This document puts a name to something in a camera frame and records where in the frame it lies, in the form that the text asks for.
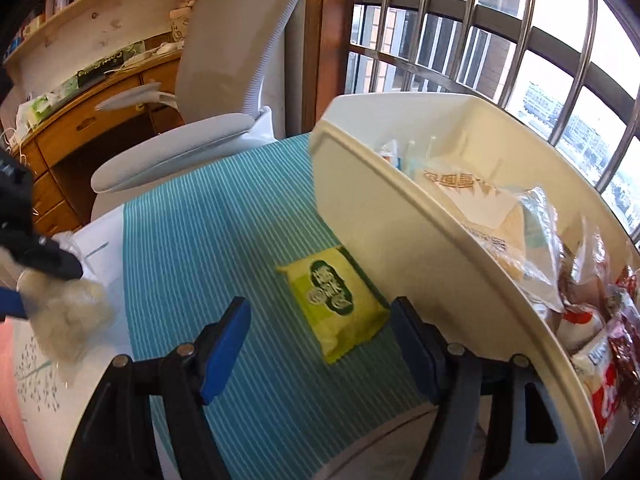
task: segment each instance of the chair seat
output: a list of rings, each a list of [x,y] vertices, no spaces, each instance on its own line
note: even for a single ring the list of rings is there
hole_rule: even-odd
[[[91,179],[96,193],[148,184],[186,168],[257,148],[275,140],[271,110],[254,120],[247,114],[226,114],[185,124],[108,160]]]

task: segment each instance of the blue gripper pad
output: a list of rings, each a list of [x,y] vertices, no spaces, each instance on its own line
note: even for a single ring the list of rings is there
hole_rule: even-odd
[[[215,325],[213,346],[206,357],[200,396],[204,404],[225,389],[244,339],[251,325],[251,305],[245,298],[235,297]]]
[[[0,320],[4,320],[4,316],[27,319],[20,294],[15,290],[0,286]]]
[[[438,405],[447,385],[447,342],[436,327],[420,319],[407,298],[391,304],[391,327],[418,391]]]

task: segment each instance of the gray office chair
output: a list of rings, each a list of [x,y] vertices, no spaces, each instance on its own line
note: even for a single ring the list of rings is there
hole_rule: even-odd
[[[98,194],[92,219],[179,173],[274,142],[271,110],[260,89],[276,40],[298,0],[198,0],[175,83],[158,83],[101,102],[113,110],[160,102],[175,107],[184,126],[146,140],[105,162],[91,179]]]

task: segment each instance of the white tabletop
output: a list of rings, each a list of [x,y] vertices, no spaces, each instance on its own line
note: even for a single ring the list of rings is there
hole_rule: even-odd
[[[18,403],[44,480],[60,478],[76,427],[113,357],[121,353],[132,355],[124,304],[122,226],[120,206],[74,234],[74,242],[85,256],[84,264],[107,290],[116,319],[107,332],[92,341],[72,384],[63,383],[56,367],[47,365],[47,358],[34,343],[31,325],[13,321]],[[156,443],[165,478],[178,478],[157,436]]]

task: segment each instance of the pink tablecloth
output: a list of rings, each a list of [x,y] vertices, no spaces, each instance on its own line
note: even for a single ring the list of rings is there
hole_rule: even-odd
[[[4,323],[0,323],[0,418],[22,455],[36,474],[42,478],[20,416],[14,376],[14,330],[9,318]]]

